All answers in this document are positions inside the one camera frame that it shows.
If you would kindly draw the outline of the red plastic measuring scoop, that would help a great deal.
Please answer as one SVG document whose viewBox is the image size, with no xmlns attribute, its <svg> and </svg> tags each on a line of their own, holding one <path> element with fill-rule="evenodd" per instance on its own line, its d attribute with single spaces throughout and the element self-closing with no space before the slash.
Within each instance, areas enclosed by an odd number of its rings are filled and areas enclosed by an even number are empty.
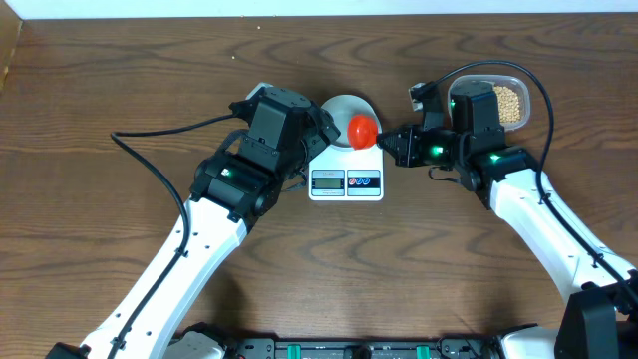
<svg viewBox="0 0 638 359">
<path fill-rule="evenodd" d="M 378 133 L 378 125 L 373 117 L 355 115 L 348 124 L 348 143 L 354 150 L 368 149 L 376 144 Z"/>
</svg>

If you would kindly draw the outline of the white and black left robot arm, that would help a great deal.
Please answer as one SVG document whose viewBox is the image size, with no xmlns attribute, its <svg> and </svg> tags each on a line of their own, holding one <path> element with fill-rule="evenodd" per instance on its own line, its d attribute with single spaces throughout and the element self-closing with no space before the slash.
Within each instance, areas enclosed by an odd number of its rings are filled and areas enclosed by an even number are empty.
<svg viewBox="0 0 638 359">
<path fill-rule="evenodd" d="M 196 169 L 188 198 L 159 176 L 178 206 L 166 242 L 114 312 L 78 346 L 57 343 L 51 358 L 220 358 L 223 348 L 201 334 L 174 334 L 195 299 L 259 218 L 277 203 L 286 181 L 336 142 L 328 111 L 306 97 L 259 84 L 229 106 L 246 122 Z"/>
</svg>

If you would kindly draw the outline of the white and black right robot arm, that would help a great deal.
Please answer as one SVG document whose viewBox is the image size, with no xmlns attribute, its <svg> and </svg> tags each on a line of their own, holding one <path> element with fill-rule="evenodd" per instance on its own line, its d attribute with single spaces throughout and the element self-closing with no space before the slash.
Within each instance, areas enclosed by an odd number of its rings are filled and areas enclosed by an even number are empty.
<svg viewBox="0 0 638 359">
<path fill-rule="evenodd" d="M 578 218 L 527 150 L 507 144 L 494 85 L 456 85 L 446 107 L 434 83 L 410 96 L 422 123 L 378 135 L 378 146 L 402 168 L 457 171 L 456 183 L 516 231 L 566 303 L 558 329 L 510 329 L 483 357 L 636 357 L 636 268 Z"/>
</svg>

